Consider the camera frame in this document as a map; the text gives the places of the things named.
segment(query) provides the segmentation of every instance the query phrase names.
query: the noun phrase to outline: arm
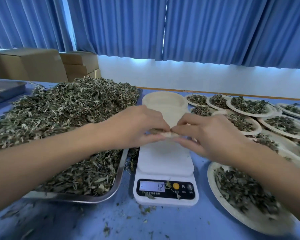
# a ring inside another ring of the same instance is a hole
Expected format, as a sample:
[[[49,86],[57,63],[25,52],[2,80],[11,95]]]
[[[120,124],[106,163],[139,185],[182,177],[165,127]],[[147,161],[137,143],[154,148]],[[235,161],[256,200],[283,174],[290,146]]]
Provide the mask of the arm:
[[[300,168],[268,147],[247,139],[222,115],[185,114],[171,130],[199,142],[176,138],[180,145],[248,173],[300,220]]]
[[[0,210],[94,153],[163,140],[145,135],[152,128],[170,131],[160,112],[134,106],[98,124],[0,150]]]

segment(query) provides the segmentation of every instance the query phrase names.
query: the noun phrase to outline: black control panel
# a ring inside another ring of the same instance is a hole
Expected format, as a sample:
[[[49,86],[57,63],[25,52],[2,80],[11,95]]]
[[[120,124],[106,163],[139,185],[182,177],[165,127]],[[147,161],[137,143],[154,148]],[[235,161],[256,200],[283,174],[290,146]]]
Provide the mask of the black control panel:
[[[155,179],[139,179],[136,193],[139,196],[153,196],[155,198],[170,198],[193,200],[195,190],[190,182],[165,181]]]

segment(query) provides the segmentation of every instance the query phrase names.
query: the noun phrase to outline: blue curtain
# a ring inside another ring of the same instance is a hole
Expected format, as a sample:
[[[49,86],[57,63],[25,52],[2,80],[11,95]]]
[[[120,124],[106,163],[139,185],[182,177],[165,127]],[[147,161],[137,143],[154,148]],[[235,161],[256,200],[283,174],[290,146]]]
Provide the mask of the blue curtain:
[[[77,50],[162,59],[166,0],[68,0]]]
[[[241,65],[267,0],[168,0],[163,60]]]
[[[300,0],[270,0],[244,65],[300,68]]]
[[[0,48],[72,50],[62,0],[0,0]]]

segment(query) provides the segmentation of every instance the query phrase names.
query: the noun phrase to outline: orange power button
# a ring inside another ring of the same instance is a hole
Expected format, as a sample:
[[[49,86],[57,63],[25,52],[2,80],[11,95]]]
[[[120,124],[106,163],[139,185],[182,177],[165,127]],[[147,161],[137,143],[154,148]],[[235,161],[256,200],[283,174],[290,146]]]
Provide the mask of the orange power button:
[[[180,188],[180,186],[179,186],[178,183],[174,183],[174,184],[173,184],[173,188],[174,188],[175,190],[178,190],[178,189]]]

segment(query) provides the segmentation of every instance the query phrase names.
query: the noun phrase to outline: person's right arm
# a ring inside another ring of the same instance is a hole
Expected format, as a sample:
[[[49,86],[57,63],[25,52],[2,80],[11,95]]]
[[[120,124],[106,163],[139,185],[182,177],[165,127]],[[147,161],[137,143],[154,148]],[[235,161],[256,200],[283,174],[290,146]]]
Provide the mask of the person's right arm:
[[[246,138],[223,115],[201,117],[187,113],[171,130],[198,141],[175,138],[180,145],[250,175],[300,220],[300,168]]]

